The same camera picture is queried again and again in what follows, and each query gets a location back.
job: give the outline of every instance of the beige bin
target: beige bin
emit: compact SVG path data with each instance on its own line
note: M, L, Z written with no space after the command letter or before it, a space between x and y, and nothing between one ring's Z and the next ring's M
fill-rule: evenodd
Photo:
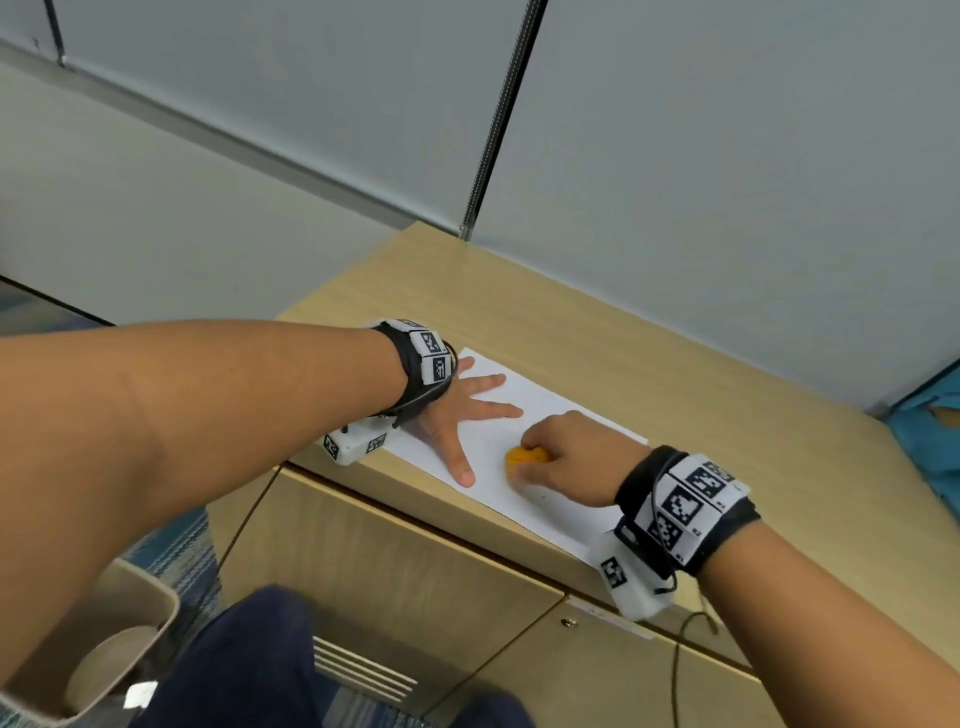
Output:
M84 716L132 670L170 626L180 598L143 569L115 559L0 691L0 703L43 726L65 725ZM101 676L105 689L80 712L64 699L83 658L97 645L130 627L150 625L156 635L137 649L115 675Z

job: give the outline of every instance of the sheet of paper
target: sheet of paper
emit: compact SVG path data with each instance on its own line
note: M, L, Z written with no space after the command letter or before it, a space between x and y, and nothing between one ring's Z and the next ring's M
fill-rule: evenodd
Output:
M507 482L504 473L504 455L507 450L520 444L520 436L527 427L549 415L563 414L571 409L580 410L597 422L613 427L641 443L646 443L646 439L586 410L576 402L554 394L482 354L464 349L460 356L473 356L476 359L467 376L507 375L502 387L480 395L480 399L506 401L523 409L523 417L516 420L460 424L460 440L470 466L476 473L476 484L471 488L457 485L447 472L444 461L428 443L422 441L415 426L396 432L384 447L464 495L490 506L551 544L586 561L593 537L616 526L620 509L615 506L587 508L540 486L515 489Z

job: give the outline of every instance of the wooden cabinet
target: wooden cabinet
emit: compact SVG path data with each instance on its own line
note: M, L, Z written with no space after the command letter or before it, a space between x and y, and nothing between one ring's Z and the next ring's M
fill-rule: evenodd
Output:
M219 556L270 473L207 506ZM563 594L343 492L283 471L225 563L232 603L267 584L307 597L318 668L419 715Z
M500 690L516 695L538 728L669 728L675 643L576 605L550 610L427 718L446 726L472 697ZM683 728L783 726L754 677L685 647L678 686Z

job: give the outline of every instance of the forearm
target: forearm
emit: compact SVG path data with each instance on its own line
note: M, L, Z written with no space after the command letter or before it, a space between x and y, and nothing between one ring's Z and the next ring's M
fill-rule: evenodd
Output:
M375 331L267 322L18 337L0 360L0 682L138 536L406 384Z
M956 725L960 675L764 523L700 583L791 728Z

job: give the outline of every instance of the floor vent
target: floor vent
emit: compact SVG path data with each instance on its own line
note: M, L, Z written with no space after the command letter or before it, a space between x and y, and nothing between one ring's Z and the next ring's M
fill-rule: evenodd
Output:
M313 638L313 664L337 682L392 703L402 703L417 685L412 677L319 637Z

